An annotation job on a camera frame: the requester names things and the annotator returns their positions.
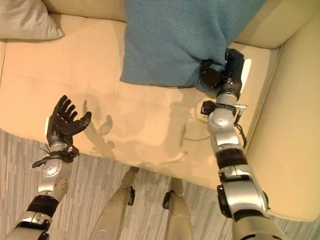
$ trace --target sofa armrest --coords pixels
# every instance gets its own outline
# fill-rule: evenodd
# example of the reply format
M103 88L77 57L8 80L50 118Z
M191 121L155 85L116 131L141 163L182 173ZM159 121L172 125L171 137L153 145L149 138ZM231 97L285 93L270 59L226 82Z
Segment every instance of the sofa armrest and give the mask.
M247 157L271 213L320 214L320 10L283 46Z

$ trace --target sofa seat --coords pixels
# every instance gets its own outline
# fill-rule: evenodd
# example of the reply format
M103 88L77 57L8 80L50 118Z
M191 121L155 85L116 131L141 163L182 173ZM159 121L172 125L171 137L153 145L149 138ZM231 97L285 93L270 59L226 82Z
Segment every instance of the sofa seat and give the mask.
M203 101L212 98L195 88L120 82L124 22L63 14L51 17L65 37L7 40L0 82L0 127L13 135L46 143L46 117L65 94L79 115L92 112L91 125L74 137L81 153L215 189L220 183L218 166L208 138L207 117L200 114ZM239 43L231 47L252 59L239 101L248 105L240 124L250 138L279 49ZM258 164L257 160L249 162L253 168ZM256 175L258 179L272 178L272 173L263 170ZM280 201L281 196L278 198L272 200Z

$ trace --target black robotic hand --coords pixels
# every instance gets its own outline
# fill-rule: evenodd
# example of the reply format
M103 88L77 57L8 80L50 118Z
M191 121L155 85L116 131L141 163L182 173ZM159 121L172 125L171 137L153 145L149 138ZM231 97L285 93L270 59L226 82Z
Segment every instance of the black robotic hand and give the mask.
M78 114L73 111L76 106L71 105L71 100L63 95L55 106L49 118L46 139L51 147L55 142L63 142L69 146L73 145L73 136L82 132L91 122L91 112L87 111L83 117L74 121Z

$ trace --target beige pillow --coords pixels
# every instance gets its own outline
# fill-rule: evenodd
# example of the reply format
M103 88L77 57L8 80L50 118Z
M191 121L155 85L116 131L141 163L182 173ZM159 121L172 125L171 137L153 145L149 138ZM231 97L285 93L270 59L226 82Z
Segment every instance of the beige pillow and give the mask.
M64 35L41 0L0 0L0 39L47 40Z

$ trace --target sofa backrest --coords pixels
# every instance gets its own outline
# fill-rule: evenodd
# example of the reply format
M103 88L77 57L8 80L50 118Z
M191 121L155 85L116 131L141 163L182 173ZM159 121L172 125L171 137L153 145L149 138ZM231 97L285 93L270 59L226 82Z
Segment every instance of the sofa backrest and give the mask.
M42 0L49 13L126 21L125 0Z
M49 13L126 21L125 0L42 1ZM278 48L307 23L319 7L320 0L267 0L236 42Z

